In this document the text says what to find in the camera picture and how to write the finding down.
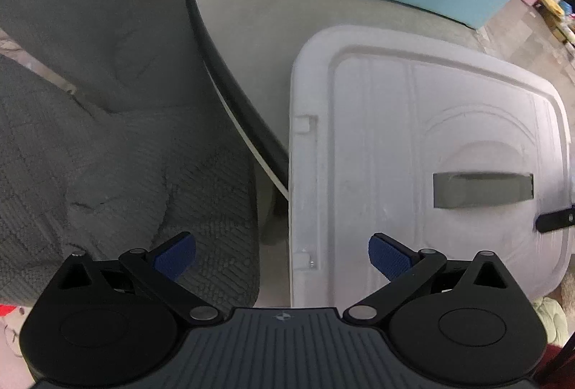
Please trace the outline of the white plastic bin lid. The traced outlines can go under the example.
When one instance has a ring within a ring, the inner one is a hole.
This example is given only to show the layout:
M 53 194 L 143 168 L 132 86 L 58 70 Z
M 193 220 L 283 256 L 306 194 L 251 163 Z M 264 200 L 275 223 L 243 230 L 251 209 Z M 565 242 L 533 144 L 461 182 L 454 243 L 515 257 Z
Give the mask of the white plastic bin lid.
M 492 56 L 423 36 L 341 25 L 293 63 L 291 302 L 345 309 L 383 286 L 367 243 L 382 232 L 453 260 L 495 252 L 530 298 L 562 280 L 571 137 L 557 90 Z

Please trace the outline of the round grey table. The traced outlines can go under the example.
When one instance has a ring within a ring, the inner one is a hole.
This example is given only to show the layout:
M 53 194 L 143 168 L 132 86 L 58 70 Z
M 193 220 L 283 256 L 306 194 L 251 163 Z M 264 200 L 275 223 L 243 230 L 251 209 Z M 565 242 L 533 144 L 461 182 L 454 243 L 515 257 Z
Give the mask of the round grey table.
M 186 0 L 204 61 L 252 154 L 289 190 L 293 61 L 307 40 L 339 24 L 410 32 L 478 50 L 553 84 L 574 107 L 574 61 L 543 19 L 519 0 L 477 30 L 386 0 Z

